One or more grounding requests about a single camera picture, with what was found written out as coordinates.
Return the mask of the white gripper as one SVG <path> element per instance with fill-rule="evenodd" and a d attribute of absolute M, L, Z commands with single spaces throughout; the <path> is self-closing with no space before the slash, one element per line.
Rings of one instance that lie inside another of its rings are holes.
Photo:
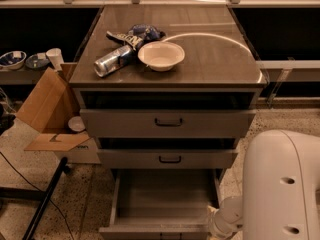
<path fill-rule="evenodd" d="M 218 208 L 207 207 L 209 235 L 213 240 L 231 240 L 243 228 L 243 198 L 225 198 Z"/>

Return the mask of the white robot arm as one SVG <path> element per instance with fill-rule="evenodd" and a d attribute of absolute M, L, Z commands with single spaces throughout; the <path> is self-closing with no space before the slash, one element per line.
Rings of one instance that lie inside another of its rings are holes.
<path fill-rule="evenodd" d="M 286 130 L 258 134 L 243 163 L 242 194 L 208 211 L 218 240 L 320 240 L 320 138 Z"/>

